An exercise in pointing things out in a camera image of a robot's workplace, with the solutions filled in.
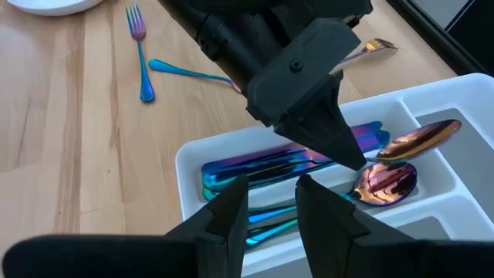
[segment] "white bowl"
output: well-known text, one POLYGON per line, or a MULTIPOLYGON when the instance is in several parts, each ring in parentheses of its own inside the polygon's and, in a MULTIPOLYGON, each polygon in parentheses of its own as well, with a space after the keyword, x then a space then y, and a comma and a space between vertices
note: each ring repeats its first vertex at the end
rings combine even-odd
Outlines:
POLYGON ((103 0, 7 0, 10 4, 35 15, 59 16, 81 12, 103 0))

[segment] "black robotic claw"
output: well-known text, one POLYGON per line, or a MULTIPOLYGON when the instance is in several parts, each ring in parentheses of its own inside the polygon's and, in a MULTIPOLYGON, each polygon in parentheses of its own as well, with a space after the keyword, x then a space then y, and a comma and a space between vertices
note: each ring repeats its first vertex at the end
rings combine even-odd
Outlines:
POLYGON ((165 236, 42 236, 13 246, 5 278, 240 277, 247 233, 248 181, 165 236))
MULTIPOLYGON (((246 178, 165 236, 43 236, 5 255, 5 278, 239 278, 246 178)), ((415 241, 315 182, 297 182, 299 230, 314 278, 485 277, 492 243, 415 241)))
POLYGON ((357 170, 365 159, 338 107, 352 32, 371 0, 160 0, 277 134, 357 170))

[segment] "wooden table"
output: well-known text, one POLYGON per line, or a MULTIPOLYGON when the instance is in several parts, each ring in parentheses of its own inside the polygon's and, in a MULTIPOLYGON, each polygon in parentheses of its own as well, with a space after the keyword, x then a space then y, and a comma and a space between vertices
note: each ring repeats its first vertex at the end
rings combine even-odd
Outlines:
MULTIPOLYGON (((42 233, 166 233, 181 221, 178 148, 255 124, 245 98, 187 77, 151 73, 143 105, 126 3, 51 19, 0 0, 0 254, 42 233)), ((157 1, 141 8, 148 58, 222 74, 157 1)), ((355 32, 400 50, 349 66, 340 102, 455 75, 385 0, 374 8, 355 32)))

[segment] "white plastic organizer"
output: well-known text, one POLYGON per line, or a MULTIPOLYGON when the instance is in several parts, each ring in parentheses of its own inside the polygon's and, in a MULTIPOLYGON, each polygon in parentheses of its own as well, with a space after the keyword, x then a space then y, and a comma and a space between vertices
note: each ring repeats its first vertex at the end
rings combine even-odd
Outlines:
MULTIPOLYGON (((387 208, 359 208, 418 239, 494 240, 494 79, 471 74, 341 106, 350 126, 384 123, 391 138, 438 120, 459 119, 462 129, 438 150, 411 161, 418 186, 403 202, 387 208)), ((211 161, 289 143, 271 129, 250 127, 192 141, 176 157, 183 219, 206 201, 201 195, 201 166, 211 161)), ((335 192, 348 190, 356 172, 332 166, 310 173, 335 192)), ((270 205, 294 198, 296 178, 252 190, 249 205, 270 205)), ((299 233, 274 239, 244 258, 243 276, 310 277, 299 233)))

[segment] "fork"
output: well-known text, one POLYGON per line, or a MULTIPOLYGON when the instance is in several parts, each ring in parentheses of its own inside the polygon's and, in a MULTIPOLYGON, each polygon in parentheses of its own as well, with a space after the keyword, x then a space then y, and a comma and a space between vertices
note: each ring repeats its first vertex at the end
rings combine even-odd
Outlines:
POLYGON ((371 39, 370 41, 365 43, 365 47, 360 52, 348 56, 347 58, 343 59, 343 61, 341 61, 340 63, 345 63, 353 59, 356 59, 360 56, 363 56, 365 54, 375 53, 377 51, 381 51, 384 49, 396 50, 398 48, 394 46, 392 42, 388 42, 387 40, 378 39, 378 38, 371 39))
POLYGON ((140 13, 137 4, 126 7, 125 13, 127 15, 127 21, 129 22, 130 34, 132 35, 132 39, 137 42, 137 48, 139 49, 140 101, 143 103, 150 103, 154 100, 154 90, 147 73, 146 61, 142 50, 142 41, 146 37, 146 25, 144 24, 143 16, 140 13))

